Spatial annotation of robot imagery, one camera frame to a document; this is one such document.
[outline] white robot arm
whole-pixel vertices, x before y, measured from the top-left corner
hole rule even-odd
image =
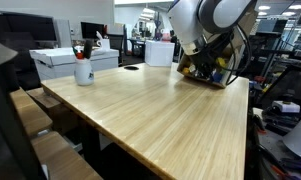
[[[233,38],[233,28],[254,1],[175,0],[170,7],[171,25],[203,78],[211,75],[215,59]]]

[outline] office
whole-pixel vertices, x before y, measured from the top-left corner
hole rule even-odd
[[[11,43],[15,41],[8,42],[4,38],[7,36],[0,34],[0,53],[5,52],[5,56],[0,55],[0,102],[8,102],[0,103],[0,109],[5,109],[7,112],[0,114],[0,135],[5,137],[5,139],[1,137],[0,142],[6,142],[10,147],[9,149],[6,146],[7,149],[12,152],[20,152],[20,154],[13,153],[15,155],[13,158],[16,162],[15,167],[19,168],[21,175],[29,178],[39,174],[45,177],[46,171],[37,168],[44,164],[46,166],[43,169],[48,169],[51,179],[112,179],[132,176],[136,179],[146,177],[243,179],[245,176],[246,178],[264,176],[258,173],[258,168],[270,170],[267,175],[274,179],[277,178],[276,174],[281,172],[284,172],[281,173],[282,176],[293,174],[301,179],[299,170],[293,170],[281,164],[283,162],[295,163],[287,161],[287,158],[300,158],[298,160],[301,162],[301,150],[290,146],[291,141],[301,142],[301,139],[295,140],[289,136],[295,133],[293,127],[301,126],[299,121],[295,121],[295,119],[301,120],[301,96],[299,96],[301,87],[293,84],[301,84],[301,18],[298,17],[301,9],[294,10],[296,6],[291,7],[292,5],[300,7],[301,1],[296,1],[294,4],[284,2],[261,4],[261,1],[258,1],[251,9],[259,11],[259,15],[253,11],[248,11],[250,14],[243,13],[242,19],[249,20],[253,18],[249,15],[254,15],[252,22],[246,21],[248,23],[241,24],[242,28],[233,25],[230,31],[220,31],[222,36],[211,36],[209,35],[211,32],[217,34],[217,31],[210,26],[200,25],[205,28],[206,32],[195,37],[196,41],[192,41],[196,42],[193,43],[195,46],[189,45],[192,43],[187,39],[189,34],[180,33],[180,29],[185,30],[191,24],[179,27],[176,23],[180,19],[176,9],[183,3],[179,1],[173,6],[174,9],[166,13],[167,17],[171,17],[171,27],[174,27],[173,30],[184,51],[184,55],[181,56],[180,53],[180,58],[176,62],[173,62],[176,46],[169,40],[165,42],[164,39],[164,33],[168,34],[168,31],[161,32],[160,30],[157,34],[158,28],[155,29],[155,33],[150,30],[152,23],[160,21],[164,25],[164,17],[160,16],[161,12],[157,11],[159,5],[156,5],[157,9],[152,7],[155,11],[153,18],[158,16],[158,19],[146,20],[147,23],[141,23],[140,27],[140,22],[145,22],[140,20],[140,15],[146,14],[143,13],[144,7],[139,7],[140,4],[127,7],[128,5],[115,5],[113,1],[98,1],[98,3],[67,1],[69,11],[59,13],[57,10],[64,9],[63,5],[56,3],[52,5],[48,2],[40,2],[41,4],[39,3],[36,7],[33,4],[21,3],[11,4],[11,6],[22,6],[21,8],[25,10],[22,13],[39,15],[33,16],[35,18],[52,16],[53,20],[67,20],[68,28],[66,29],[68,30],[67,37],[70,37],[70,46],[68,44],[68,47],[62,47],[63,43],[69,43],[69,41],[65,40],[61,43],[60,39],[67,38],[61,37],[57,31],[55,32],[56,40],[53,40],[52,46],[51,42],[38,42],[40,40],[36,38],[42,36],[36,37],[36,34],[31,34],[31,32],[26,33],[31,34],[32,41],[30,41],[31,38],[28,39],[29,36],[27,38],[18,36],[19,39],[23,37],[22,40],[27,42],[19,44]],[[15,12],[3,3],[0,4],[0,8],[2,8],[0,12],[3,11],[6,14]],[[124,45],[129,43],[128,33],[126,35],[124,33],[128,28],[123,29],[128,23],[115,21],[116,8],[140,9],[139,15],[133,16],[135,22],[130,24],[136,29],[131,29],[129,34],[130,39],[145,40],[143,56],[140,49],[138,52],[139,47],[136,47],[136,51],[133,52],[133,46],[129,49],[129,45]],[[49,14],[44,14],[45,9],[51,9]],[[151,3],[148,3],[147,9],[151,9]],[[109,16],[100,16],[100,12],[104,10],[107,10],[105,14]],[[11,22],[11,17],[5,16],[4,13],[0,18],[8,19],[7,22],[11,28],[11,25],[16,23]],[[270,19],[276,15],[281,16],[275,20]],[[197,19],[201,24],[204,24],[202,22],[207,16],[203,17],[198,16]],[[57,30],[61,29],[59,27],[62,27],[62,22],[64,21],[59,21],[60,26],[53,27]],[[87,31],[85,31],[86,34],[81,32],[83,29],[81,22],[107,25],[103,26],[99,32],[102,38],[98,37],[97,33],[93,33],[93,38],[82,40],[83,35],[91,34]],[[120,27],[118,23],[122,25],[123,34],[115,33],[118,30],[116,27]],[[151,33],[150,37],[153,36],[151,40],[147,39],[149,33]],[[119,43],[121,49],[113,48],[111,38],[115,36],[111,37],[111,35],[123,37],[124,40]],[[155,43],[173,44],[172,51],[165,47],[159,48],[165,49],[164,52],[159,53],[161,58],[154,58],[161,63],[159,65],[151,64],[152,61],[147,60],[149,58],[147,47],[150,47],[147,46],[147,42],[152,41],[154,41],[153,47],[159,46]],[[38,45],[44,48],[49,46],[53,49],[33,49]],[[27,57],[28,63],[20,63],[22,59],[20,54],[24,53],[22,52],[24,48],[28,48],[26,49],[27,56],[22,57]],[[168,51],[172,56],[163,55]],[[119,67],[120,60],[125,61],[125,53],[132,55],[127,57],[141,58],[145,63],[129,65],[130,68],[121,64],[123,67]],[[204,58],[198,59],[195,54]],[[169,63],[163,61],[163,57],[169,59]],[[18,61],[11,63],[13,66],[7,63],[16,58]],[[21,74],[20,69],[15,68],[16,66],[35,68],[30,76],[31,78],[37,77],[37,83],[34,83],[35,88],[32,88],[30,81],[27,81],[29,76]],[[8,75],[11,75],[7,72],[13,72],[14,76],[7,79]],[[83,77],[86,77],[84,81],[88,79],[89,82],[87,80],[87,84],[81,84],[79,76],[87,73],[89,76]],[[268,108],[272,106],[276,107],[275,111]],[[249,116],[250,110],[254,114],[259,113],[261,123],[256,116]],[[271,120],[274,118],[271,116],[273,113],[276,113],[275,121],[280,123],[273,123]],[[282,120],[280,119],[282,115],[287,115],[290,119]],[[62,124],[66,122],[65,124],[68,125],[67,120],[72,118],[75,119],[71,121],[71,123],[74,122],[72,127],[65,127]],[[259,133],[249,131],[249,129],[255,129],[252,123],[254,121],[259,125]],[[9,127],[15,128],[7,128],[4,123],[10,123]],[[66,132],[67,128],[71,129],[69,132],[73,129],[77,129],[78,132],[69,135]],[[267,147],[264,144],[268,142],[262,134],[264,132],[268,136],[273,134],[271,137],[281,137],[279,140],[273,138],[275,140],[271,139],[271,142],[276,144],[277,141],[282,140],[284,147],[291,151],[287,156],[286,154],[284,156],[273,154],[275,159],[280,161],[278,164],[269,161],[264,154],[262,154],[264,157],[255,161],[248,156],[258,150],[263,152],[260,150],[262,147],[270,151],[270,154],[272,153],[274,147]],[[259,139],[259,144],[256,145],[260,146],[254,148],[249,146],[250,143],[254,143],[251,141],[252,137]],[[75,139],[79,139],[80,146],[74,142]],[[110,145],[105,144],[104,141],[107,140],[110,140]],[[265,166],[245,169],[246,164],[255,163],[253,165],[256,165],[259,161]],[[271,165],[276,166],[280,171],[273,171]]]

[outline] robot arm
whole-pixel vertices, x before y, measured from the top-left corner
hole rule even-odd
[[[215,59],[230,43],[233,28],[254,1],[175,0],[169,9],[180,44],[203,78],[210,77]]]

